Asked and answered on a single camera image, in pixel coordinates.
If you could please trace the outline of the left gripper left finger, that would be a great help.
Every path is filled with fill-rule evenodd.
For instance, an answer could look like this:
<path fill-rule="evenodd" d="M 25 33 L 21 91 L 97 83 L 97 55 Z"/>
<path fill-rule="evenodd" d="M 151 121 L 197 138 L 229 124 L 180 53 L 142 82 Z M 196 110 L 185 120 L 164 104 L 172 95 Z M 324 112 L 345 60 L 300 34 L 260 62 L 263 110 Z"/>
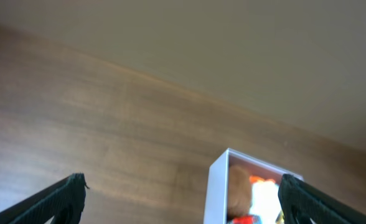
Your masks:
<path fill-rule="evenodd" d="M 85 207 L 83 173 L 74 173 L 0 212 L 0 224 L 78 224 Z"/>

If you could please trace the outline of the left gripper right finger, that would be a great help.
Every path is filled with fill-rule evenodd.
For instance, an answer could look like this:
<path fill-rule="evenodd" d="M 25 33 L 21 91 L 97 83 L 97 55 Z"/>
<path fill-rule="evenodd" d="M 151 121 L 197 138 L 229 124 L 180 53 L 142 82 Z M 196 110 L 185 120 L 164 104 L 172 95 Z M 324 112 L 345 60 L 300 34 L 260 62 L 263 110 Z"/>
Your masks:
<path fill-rule="evenodd" d="M 278 198 L 285 223 L 366 224 L 366 215 L 291 174 L 282 176 Z"/>

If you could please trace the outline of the white orange plush duck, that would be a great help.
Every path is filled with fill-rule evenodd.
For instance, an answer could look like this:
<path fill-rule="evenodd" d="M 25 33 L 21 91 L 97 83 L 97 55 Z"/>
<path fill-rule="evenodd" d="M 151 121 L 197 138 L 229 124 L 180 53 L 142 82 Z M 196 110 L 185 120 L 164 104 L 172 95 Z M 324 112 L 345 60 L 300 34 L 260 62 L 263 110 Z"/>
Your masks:
<path fill-rule="evenodd" d="M 279 185 L 273 179 L 263 179 L 252 175 L 252 201 L 249 209 L 250 215 L 256 215 L 263 224 L 275 224 L 281 213 L 278 198 Z"/>

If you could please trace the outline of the red toy fire truck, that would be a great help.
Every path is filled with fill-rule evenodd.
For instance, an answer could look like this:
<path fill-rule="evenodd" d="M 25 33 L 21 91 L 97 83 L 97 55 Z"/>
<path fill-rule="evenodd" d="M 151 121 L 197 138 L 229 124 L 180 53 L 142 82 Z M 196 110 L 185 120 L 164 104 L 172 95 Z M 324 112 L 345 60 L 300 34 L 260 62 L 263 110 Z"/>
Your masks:
<path fill-rule="evenodd" d="M 227 222 L 228 224 L 262 224 L 261 218 L 258 215 L 246 215 L 236 217 Z"/>

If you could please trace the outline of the brown plush bear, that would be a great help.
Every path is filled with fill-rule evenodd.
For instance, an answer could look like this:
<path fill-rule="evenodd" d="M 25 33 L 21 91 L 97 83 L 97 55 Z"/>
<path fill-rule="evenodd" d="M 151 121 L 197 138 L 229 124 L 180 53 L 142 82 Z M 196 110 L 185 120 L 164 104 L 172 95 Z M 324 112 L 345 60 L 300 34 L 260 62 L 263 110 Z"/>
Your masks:
<path fill-rule="evenodd" d="M 232 220 L 248 214 L 252 204 L 250 173 L 239 165 L 228 170 L 227 218 Z"/>

